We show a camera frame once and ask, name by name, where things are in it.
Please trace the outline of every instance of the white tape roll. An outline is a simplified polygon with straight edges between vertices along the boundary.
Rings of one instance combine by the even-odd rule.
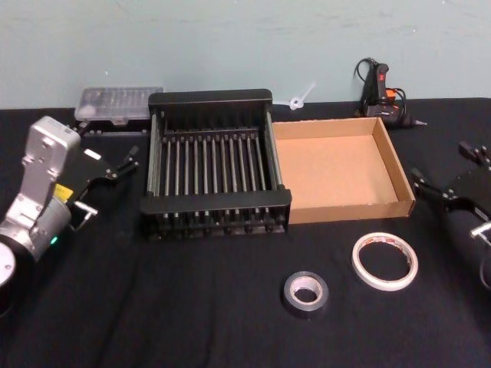
[[[400,251],[404,253],[404,255],[407,257],[407,263],[409,265],[409,272],[406,276],[400,280],[389,281],[376,278],[367,271],[360,261],[360,250],[364,246],[376,242],[387,243],[400,249]],[[407,244],[403,239],[392,234],[387,234],[386,232],[372,232],[359,238],[353,247],[351,261],[353,263],[354,270],[361,280],[373,288],[382,291],[397,291],[404,289],[414,280],[418,268],[416,253],[414,253],[414,250],[409,246],[409,244]]]

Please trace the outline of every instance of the black dish rack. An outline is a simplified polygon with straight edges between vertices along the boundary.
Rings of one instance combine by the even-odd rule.
[[[284,232],[292,195],[282,184],[269,90],[158,93],[151,117],[150,238]]]

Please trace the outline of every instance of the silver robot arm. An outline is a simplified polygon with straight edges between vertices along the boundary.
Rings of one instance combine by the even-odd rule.
[[[68,207],[53,196],[54,186],[77,155],[80,141],[77,133],[50,117],[29,130],[21,188],[0,223],[0,314],[53,237],[71,220]]]

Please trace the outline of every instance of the table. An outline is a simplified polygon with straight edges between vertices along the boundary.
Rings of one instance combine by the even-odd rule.
[[[273,120],[349,117],[354,108],[276,107]],[[491,100],[412,100],[409,108],[430,125],[390,132],[406,173],[417,166],[443,185],[472,167],[459,157],[459,141],[491,146]],[[44,115],[74,121],[72,109],[0,111],[0,213],[20,185],[27,129]],[[42,258],[22,305],[0,320],[5,366],[491,364],[491,292],[469,267],[483,251],[468,238],[477,223],[470,214],[448,215],[419,201],[410,218],[293,225],[286,235],[147,242],[137,210],[147,141],[83,140],[113,164],[138,144],[141,167],[116,189],[91,193],[97,221],[62,234]],[[354,273],[353,244],[375,231],[413,246],[420,269],[409,288],[384,293]],[[394,259],[381,252],[374,263]],[[283,282],[301,270],[318,273],[330,289],[320,319],[296,319],[282,306]]]

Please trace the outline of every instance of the cardboard tray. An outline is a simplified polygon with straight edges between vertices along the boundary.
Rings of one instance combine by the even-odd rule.
[[[378,118],[274,123],[290,224],[408,216],[414,194]]]

